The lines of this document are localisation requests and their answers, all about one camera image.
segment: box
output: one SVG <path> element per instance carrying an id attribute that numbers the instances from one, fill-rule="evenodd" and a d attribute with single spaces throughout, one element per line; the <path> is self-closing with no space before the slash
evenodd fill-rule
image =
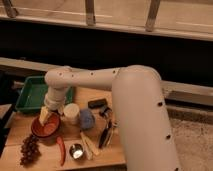
<path id="1" fill-rule="evenodd" d="M 27 77 L 24 87 L 16 103 L 16 110 L 22 113 L 37 113 L 40 112 L 44 105 L 44 97 L 47 93 L 48 86 L 44 81 L 44 76 Z M 67 92 L 66 104 L 72 102 L 73 88 Z"/>

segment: red chili pepper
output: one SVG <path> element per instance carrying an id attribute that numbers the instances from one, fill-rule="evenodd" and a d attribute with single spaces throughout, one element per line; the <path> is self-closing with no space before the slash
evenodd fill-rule
<path id="1" fill-rule="evenodd" d="M 61 151 L 61 161 L 60 161 L 60 164 L 61 166 L 64 165 L 64 162 L 65 162 L 65 157 L 66 157 L 66 149 L 65 149 L 65 145 L 64 145 L 64 140 L 62 139 L 62 137 L 57 137 L 57 140 L 56 140 L 57 144 L 59 145 L 60 147 L 60 151 Z"/>

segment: floor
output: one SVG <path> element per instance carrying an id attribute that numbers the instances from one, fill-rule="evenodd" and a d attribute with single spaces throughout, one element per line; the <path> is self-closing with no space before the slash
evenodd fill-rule
<path id="1" fill-rule="evenodd" d="M 213 112 L 174 106 L 169 106 L 168 110 L 183 171 L 212 171 Z M 86 171 L 126 171 L 126 168 L 118 166 Z"/>

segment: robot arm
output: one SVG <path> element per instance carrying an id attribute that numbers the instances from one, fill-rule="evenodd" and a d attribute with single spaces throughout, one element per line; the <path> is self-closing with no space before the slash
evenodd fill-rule
<path id="1" fill-rule="evenodd" d="M 112 91 L 128 171 L 181 171 L 159 74 L 150 67 L 129 66 L 71 72 L 69 67 L 50 70 L 45 105 L 57 109 L 69 86 Z"/>

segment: grape bunch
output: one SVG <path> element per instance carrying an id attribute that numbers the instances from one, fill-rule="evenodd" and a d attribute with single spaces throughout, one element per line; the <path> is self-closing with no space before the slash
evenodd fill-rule
<path id="1" fill-rule="evenodd" d="M 23 145 L 21 146 L 22 158 L 20 165 L 27 166 L 38 159 L 40 152 L 37 142 L 38 138 L 32 134 L 23 140 Z"/>

